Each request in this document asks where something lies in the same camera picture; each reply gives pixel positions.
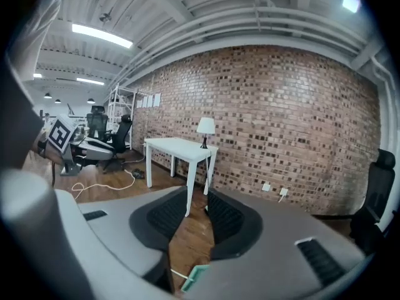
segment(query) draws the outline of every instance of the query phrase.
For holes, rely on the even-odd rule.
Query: table leg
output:
[[[147,186],[151,188],[151,146],[146,144],[146,179],[147,179]]]
[[[187,204],[186,204],[186,214],[187,217],[190,213],[190,205],[192,203],[193,196],[193,187],[194,187],[194,178],[196,177],[196,169],[198,164],[196,162],[189,163],[189,171],[187,173]]]
[[[171,177],[175,176],[175,157],[171,156]]]
[[[204,192],[203,192],[203,194],[205,196],[208,195],[208,183],[211,184],[211,181],[213,180],[214,166],[215,166],[216,158],[217,158],[216,152],[211,154],[210,165],[208,166],[208,177],[207,177],[206,185],[204,186]]]

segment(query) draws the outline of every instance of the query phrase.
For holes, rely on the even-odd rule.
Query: headrest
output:
[[[128,115],[128,114],[124,114],[124,115],[121,117],[121,122],[123,122],[123,123],[130,123],[130,122],[131,122],[131,116]]]
[[[92,106],[92,109],[90,110],[91,113],[105,113],[106,110],[104,109],[103,106]]]
[[[379,156],[377,157],[375,165],[382,169],[393,169],[396,165],[396,158],[394,157],[394,154],[382,149],[378,149],[378,151]]]

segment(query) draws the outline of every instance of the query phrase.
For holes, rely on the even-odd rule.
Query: white shelving unit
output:
[[[127,102],[129,96],[132,96],[132,101]],[[117,132],[119,127],[119,119],[123,114],[130,114],[133,120],[133,107],[135,104],[136,91],[126,89],[124,87],[117,86],[110,91],[108,97],[108,122],[107,130],[112,130]],[[128,133],[129,138],[129,148],[132,149],[132,128],[130,128]]]

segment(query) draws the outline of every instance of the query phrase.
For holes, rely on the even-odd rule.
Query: wooden floor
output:
[[[141,156],[130,152],[126,157],[127,161],[138,160]],[[126,170],[131,171],[139,168],[146,170],[146,162],[136,162],[125,164]],[[26,158],[23,169],[34,172],[49,183],[51,183],[51,163],[49,160],[39,157],[37,154],[30,152]],[[132,182],[129,174],[121,171],[118,166],[114,167],[117,171],[111,171],[103,174],[103,169],[96,166],[85,167],[76,177],[61,177],[59,169],[56,166],[56,189],[69,191],[74,197],[78,192],[72,192],[72,186],[75,183],[82,183],[85,187],[92,184],[107,184],[114,188],[122,188],[128,186]],[[145,179],[137,179],[132,187],[121,191],[113,191],[106,187],[93,187],[82,194],[77,199],[78,203],[103,201],[110,199],[128,198],[145,194],[151,191],[157,191],[171,186],[185,185],[186,181],[179,177],[170,177],[169,172],[161,169],[156,165],[152,165],[152,188],[148,188]],[[209,218],[204,213],[204,207],[207,204],[206,196],[203,191],[194,188],[191,212],[185,217],[175,233],[169,245],[169,258],[171,268],[185,276],[188,276],[192,268],[198,264],[209,263],[210,249],[214,246],[213,230]],[[348,238],[349,221],[348,220],[327,220],[324,221],[335,231],[345,235]],[[176,294],[184,283],[184,278],[176,274],[172,274],[174,279],[174,288]]]

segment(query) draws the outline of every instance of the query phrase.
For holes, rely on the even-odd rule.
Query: ceiling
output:
[[[73,33],[72,23],[133,46]],[[62,0],[37,62],[44,78],[31,85],[81,88],[79,76],[105,82],[90,88],[107,93],[184,56],[245,44],[310,50],[368,75],[371,55],[389,59],[374,28],[365,7],[352,13],[342,0]]]

